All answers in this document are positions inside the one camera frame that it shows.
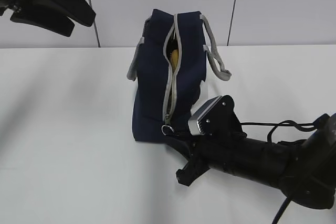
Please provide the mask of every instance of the navy blue bag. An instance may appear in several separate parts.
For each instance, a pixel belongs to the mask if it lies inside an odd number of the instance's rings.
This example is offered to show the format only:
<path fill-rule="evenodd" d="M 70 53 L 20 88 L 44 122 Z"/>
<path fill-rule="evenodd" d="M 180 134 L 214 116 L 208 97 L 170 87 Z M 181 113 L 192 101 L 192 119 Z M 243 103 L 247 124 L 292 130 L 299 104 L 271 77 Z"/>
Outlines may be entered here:
<path fill-rule="evenodd" d="M 205 43 L 203 24 L 211 40 L 211 51 Z M 174 50 L 178 60 L 172 63 L 169 57 Z M 183 143 L 164 132 L 188 130 L 191 108 L 200 96 L 201 81 L 206 79 L 206 57 L 216 76 L 228 81 L 231 73 L 225 70 L 204 15 L 153 11 L 145 22 L 127 75 L 133 81 L 138 78 L 132 127 L 136 141 L 165 143 L 187 155 Z"/>

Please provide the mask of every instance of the table surface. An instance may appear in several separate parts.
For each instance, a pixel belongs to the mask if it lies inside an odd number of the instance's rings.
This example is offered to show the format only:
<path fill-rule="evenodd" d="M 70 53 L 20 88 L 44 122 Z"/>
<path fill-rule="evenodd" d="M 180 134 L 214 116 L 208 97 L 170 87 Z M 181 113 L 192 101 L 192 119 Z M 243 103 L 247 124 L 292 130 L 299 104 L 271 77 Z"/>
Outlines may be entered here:
<path fill-rule="evenodd" d="M 0 50 L 0 223 L 271 223 L 276 189 L 210 170 L 191 187 L 186 161 L 133 140 L 133 48 Z M 336 112 L 336 46 L 219 48 L 230 82 L 208 71 L 203 98 L 230 94 L 241 121 L 312 122 Z M 266 139 L 268 127 L 245 127 Z M 309 134 L 279 129 L 274 140 Z M 336 208 L 291 203 L 280 223 L 336 222 Z"/>

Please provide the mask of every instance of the black cable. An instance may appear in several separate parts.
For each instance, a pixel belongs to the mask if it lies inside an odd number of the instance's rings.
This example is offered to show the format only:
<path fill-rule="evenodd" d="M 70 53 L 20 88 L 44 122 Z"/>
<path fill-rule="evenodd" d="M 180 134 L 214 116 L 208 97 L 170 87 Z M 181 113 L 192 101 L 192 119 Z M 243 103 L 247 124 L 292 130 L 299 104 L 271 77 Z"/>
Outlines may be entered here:
<path fill-rule="evenodd" d="M 241 123 L 242 126 L 246 125 L 255 125 L 255 126 L 277 126 L 279 123 L 254 123 L 254 122 L 247 122 Z M 299 126 L 306 127 L 306 126 L 313 126 L 312 123 L 298 123 Z M 281 127 L 292 127 L 290 124 L 279 125 Z"/>
<path fill-rule="evenodd" d="M 277 214 L 275 215 L 272 224 L 277 224 L 277 223 L 279 222 L 281 216 L 284 214 L 286 208 L 288 207 L 288 205 L 289 205 L 289 203 L 290 203 L 291 201 L 292 201 L 292 200 L 291 200 L 289 197 L 287 197 L 287 198 L 285 199 L 285 201 L 282 203 L 281 207 L 279 208 Z"/>
<path fill-rule="evenodd" d="M 299 125 L 298 123 L 292 121 L 292 120 L 286 120 L 283 121 L 281 123 L 279 123 L 278 125 L 274 126 L 272 130 L 270 130 L 270 132 L 267 134 L 267 142 L 268 143 L 272 143 L 272 134 L 273 132 L 279 127 L 279 126 L 283 126 L 283 125 L 289 125 L 289 126 L 293 126 L 295 127 L 297 130 L 302 131 L 302 132 L 311 132 L 316 130 L 316 127 L 310 127 L 310 128 L 304 128 L 301 125 Z"/>

